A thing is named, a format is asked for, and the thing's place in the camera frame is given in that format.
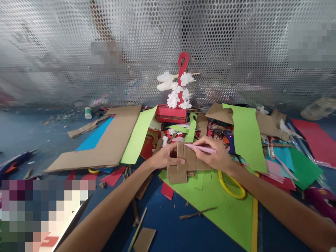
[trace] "purple object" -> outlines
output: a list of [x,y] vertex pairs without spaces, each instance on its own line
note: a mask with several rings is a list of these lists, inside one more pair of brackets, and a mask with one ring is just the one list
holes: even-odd
[[332,192],[323,188],[309,188],[305,190],[304,194],[324,218],[332,220],[336,225],[336,210],[334,207],[336,197]]
[[184,144],[185,146],[189,147],[189,148],[198,148],[200,149],[201,151],[203,152],[208,152],[210,154],[215,154],[217,151],[215,149],[212,149],[212,148],[208,148],[208,147],[204,147],[204,146],[198,146],[198,145],[193,145],[191,143],[185,143]]

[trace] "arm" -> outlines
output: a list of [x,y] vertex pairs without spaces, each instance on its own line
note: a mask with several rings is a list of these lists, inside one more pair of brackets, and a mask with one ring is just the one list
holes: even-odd
[[146,178],[158,168],[185,163],[172,158],[177,143],[162,148],[114,189],[65,239],[57,252],[101,251]]
[[221,141],[202,137],[195,145],[208,144],[217,150],[206,154],[194,148],[198,158],[236,179],[289,231],[313,251],[329,252],[336,247],[336,227],[279,188],[259,179],[231,160]]

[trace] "pink marker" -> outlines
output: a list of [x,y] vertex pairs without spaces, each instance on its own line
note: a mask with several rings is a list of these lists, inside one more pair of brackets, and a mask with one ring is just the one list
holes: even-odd
[[203,152],[208,152],[208,153],[211,153],[211,154],[215,154],[217,152],[215,149],[204,147],[204,146],[199,146],[199,145],[193,145],[191,143],[185,143],[184,145],[191,148],[191,149],[192,148],[198,148]]

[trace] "hand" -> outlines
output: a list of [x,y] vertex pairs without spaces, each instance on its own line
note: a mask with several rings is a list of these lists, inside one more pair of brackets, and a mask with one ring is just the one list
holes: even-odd
[[215,154],[209,154],[201,151],[198,148],[193,148],[196,156],[210,165],[212,168],[229,173],[234,161],[230,158],[225,146],[221,140],[212,139],[208,136],[201,137],[194,145],[205,145],[216,150]]
[[156,170],[169,165],[181,165],[186,161],[182,158],[176,158],[177,142],[167,144],[154,156],[150,157],[146,162],[149,167]]

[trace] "metal mesh wall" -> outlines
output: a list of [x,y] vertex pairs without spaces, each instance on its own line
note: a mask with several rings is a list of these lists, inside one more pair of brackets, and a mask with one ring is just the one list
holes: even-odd
[[[2,0],[0,87],[22,104],[166,103],[156,89],[182,51],[194,106],[302,108],[329,93],[333,68],[289,68],[288,25],[334,23],[335,0]],[[91,66],[92,42],[122,45],[117,72]]]

